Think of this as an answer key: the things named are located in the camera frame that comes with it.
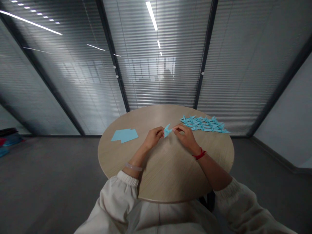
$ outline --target person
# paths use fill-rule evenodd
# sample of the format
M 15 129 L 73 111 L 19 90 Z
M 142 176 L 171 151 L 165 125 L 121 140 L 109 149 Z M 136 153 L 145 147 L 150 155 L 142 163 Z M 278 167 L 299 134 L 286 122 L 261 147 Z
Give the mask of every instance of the person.
M 83 233 L 221 233 L 215 216 L 199 201 L 158 204 L 137 199 L 140 168 L 148 152 L 163 138 L 163 127 L 151 129 L 131 160 L 100 192 L 90 216 L 76 230 Z M 262 208 L 256 195 L 238 183 L 197 144 L 190 128 L 179 124 L 174 134 L 197 160 L 216 204 L 236 233 L 295 233 Z

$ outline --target red object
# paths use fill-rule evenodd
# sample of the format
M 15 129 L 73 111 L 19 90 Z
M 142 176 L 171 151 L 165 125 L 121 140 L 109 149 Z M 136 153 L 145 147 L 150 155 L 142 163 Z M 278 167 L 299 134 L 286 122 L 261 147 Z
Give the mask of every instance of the red object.
M 0 138 L 0 146 L 3 146 L 6 141 L 5 138 Z
M 201 154 L 198 156 L 195 156 L 195 155 L 193 155 L 193 156 L 196 158 L 196 160 L 199 160 L 200 158 L 202 158 L 205 155 L 205 153 L 207 153 L 207 151 L 203 151 L 201 148 Z

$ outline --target white jacket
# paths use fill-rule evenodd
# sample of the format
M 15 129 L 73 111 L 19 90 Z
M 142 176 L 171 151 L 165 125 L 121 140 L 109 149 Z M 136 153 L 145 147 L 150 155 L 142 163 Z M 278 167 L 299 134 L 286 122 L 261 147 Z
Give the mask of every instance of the white jacket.
M 100 192 L 89 218 L 76 234 L 221 233 L 215 216 L 197 200 L 158 204 L 137 199 L 138 180 L 120 171 Z M 255 193 L 233 181 L 215 192 L 216 203 L 236 233 L 295 233 L 262 208 Z

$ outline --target window blinds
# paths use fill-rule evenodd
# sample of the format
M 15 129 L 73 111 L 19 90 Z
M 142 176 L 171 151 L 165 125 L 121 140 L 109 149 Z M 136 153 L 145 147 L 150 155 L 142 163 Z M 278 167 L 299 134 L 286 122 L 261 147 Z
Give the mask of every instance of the window blinds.
M 36 73 L 5 25 L 0 21 L 0 95 L 1 98 L 31 126 L 34 134 L 78 135 L 54 96 Z M 14 124 L 5 110 L 1 116 L 7 124 Z M 28 132 L 17 127 L 21 134 Z
M 102 134 L 124 102 L 95 1 L 6 1 L 14 24 L 85 134 Z
M 194 106 L 210 4 L 104 0 L 130 110 Z
M 198 110 L 247 135 L 312 32 L 311 1 L 219 1 Z

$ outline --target blue object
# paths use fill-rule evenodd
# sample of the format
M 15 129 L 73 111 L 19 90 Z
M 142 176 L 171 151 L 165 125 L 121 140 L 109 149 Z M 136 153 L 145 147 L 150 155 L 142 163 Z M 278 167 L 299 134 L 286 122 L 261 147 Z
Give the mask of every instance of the blue object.
M 127 141 L 138 138 L 137 131 L 135 129 L 121 129 L 116 130 L 111 141 L 121 140 L 121 143 L 125 143 Z
M 6 142 L 3 144 L 3 146 L 15 145 L 23 140 L 18 133 L 13 133 L 11 135 L 5 136 L 4 138 L 6 139 Z
M 218 122 L 217 118 L 215 116 L 212 117 L 212 119 L 208 119 L 207 115 L 205 118 L 203 118 L 203 117 L 196 118 L 195 115 L 189 116 L 189 118 L 186 118 L 185 115 L 183 115 L 183 118 L 181 118 L 180 121 L 185 126 L 191 128 L 192 131 L 202 130 L 205 132 L 230 133 L 228 130 L 226 130 L 224 128 L 224 123 Z
M 170 129 L 170 130 L 168 129 L 169 126 L 170 126 L 170 124 L 168 124 L 167 127 L 165 127 L 165 129 L 164 129 L 165 138 L 169 135 L 169 133 L 172 132 L 172 129 Z
M 0 157 L 6 155 L 8 152 L 9 151 L 5 147 L 3 146 L 0 147 Z

